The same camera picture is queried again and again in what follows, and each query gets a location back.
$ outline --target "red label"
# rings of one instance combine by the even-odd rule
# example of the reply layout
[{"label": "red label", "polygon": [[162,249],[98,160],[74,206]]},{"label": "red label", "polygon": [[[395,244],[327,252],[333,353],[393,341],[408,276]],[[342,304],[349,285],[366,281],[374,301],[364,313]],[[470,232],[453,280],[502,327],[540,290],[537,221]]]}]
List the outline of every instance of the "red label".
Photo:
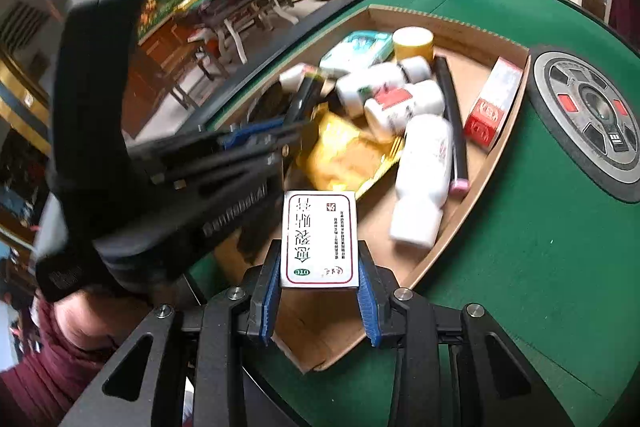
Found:
[{"label": "red label", "polygon": [[385,110],[413,97],[409,91],[399,87],[391,91],[380,90],[373,98],[382,106],[382,110]]},{"label": "red label", "polygon": [[480,98],[466,119],[465,134],[478,145],[487,148],[503,117],[503,110]]}]

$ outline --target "maroon sleeve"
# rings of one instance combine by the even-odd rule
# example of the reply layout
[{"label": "maroon sleeve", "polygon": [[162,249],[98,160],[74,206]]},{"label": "maroon sleeve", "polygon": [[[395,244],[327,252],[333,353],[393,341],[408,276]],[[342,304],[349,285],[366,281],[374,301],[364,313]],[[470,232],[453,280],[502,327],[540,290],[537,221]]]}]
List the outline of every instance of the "maroon sleeve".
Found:
[{"label": "maroon sleeve", "polygon": [[60,332],[51,304],[40,301],[42,352],[0,373],[0,418],[6,427],[54,427],[113,354],[86,352]]}]

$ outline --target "yellow round container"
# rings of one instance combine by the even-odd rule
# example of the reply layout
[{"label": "yellow round container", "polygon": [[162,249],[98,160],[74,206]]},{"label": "yellow round container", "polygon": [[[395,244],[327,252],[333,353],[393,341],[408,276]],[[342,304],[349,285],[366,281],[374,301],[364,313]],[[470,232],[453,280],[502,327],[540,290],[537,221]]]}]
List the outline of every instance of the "yellow round container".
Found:
[{"label": "yellow round container", "polygon": [[400,28],[393,34],[396,59],[409,57],[424,57],[428,63],[433,63],[433,33],[427,28],[407,26]]}]

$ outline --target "black tube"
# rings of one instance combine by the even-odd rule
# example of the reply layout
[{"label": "black tube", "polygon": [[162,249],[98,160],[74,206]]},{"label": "black tube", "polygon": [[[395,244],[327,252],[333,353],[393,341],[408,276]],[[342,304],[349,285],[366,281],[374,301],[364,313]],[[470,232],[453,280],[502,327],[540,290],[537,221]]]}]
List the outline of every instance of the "black tube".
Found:
[{"label": "black tube", "polygon": [[469,191],[469,174],[466,167],[466,139],[456,88],[453,85],[447,59],[436,55],[433,71],[438,77],[440,89],[444,95],[444,118],[449,120],[453,129],[453,175],[449,185],[451,196],[464,197]]}]

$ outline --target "red and white box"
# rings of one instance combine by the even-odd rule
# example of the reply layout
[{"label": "red and white box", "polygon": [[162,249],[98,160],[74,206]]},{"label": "red and white box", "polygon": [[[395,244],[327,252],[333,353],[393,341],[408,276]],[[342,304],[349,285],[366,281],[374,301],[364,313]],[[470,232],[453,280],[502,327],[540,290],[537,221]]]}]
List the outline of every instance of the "red and white box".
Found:
[{"label": "red and white box", "polygon": [[498,58],[480,95],[469,112],[465,135],[486,151],[500,136],[522,80],[522,70],[504,58]]},{"label": "red and white box", "polygon": [[357,288],[357,225],[354,192],[286,192],[280,285],[283,288]]}]

